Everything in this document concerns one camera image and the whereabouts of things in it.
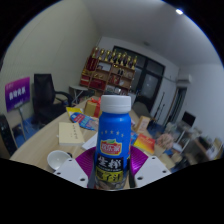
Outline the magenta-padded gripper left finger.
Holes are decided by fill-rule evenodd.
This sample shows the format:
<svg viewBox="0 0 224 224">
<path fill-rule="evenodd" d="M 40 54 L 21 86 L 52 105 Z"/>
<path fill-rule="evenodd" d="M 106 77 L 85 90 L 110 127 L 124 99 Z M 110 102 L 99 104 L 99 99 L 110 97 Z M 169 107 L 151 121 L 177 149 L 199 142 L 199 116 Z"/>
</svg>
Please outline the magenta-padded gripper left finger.
<svg viewBox="0 0 224 224">
<path fill-rule="evenodd" d="M 80 154 L 76 159 L 67 159 L 54 174 L 78 186 L 93 189 L 95 184 L 95 150 L 96 148 L 92 147 Z"/>
</svg>

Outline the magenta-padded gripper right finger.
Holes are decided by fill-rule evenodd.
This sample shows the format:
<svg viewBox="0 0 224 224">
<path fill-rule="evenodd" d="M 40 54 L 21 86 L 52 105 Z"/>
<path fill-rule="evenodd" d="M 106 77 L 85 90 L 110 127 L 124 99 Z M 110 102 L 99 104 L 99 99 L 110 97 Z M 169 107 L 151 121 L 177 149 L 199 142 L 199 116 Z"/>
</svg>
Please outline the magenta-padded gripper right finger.
<svg viewBox="0 0 224 224">
<path fill-rule="evenodd" d="M 171 172 L 156 156 L 148 156 L 140 149 L 130 148 L 129 184 L 131 188 L 144 187 L 170 175 Z"/>
</svg>

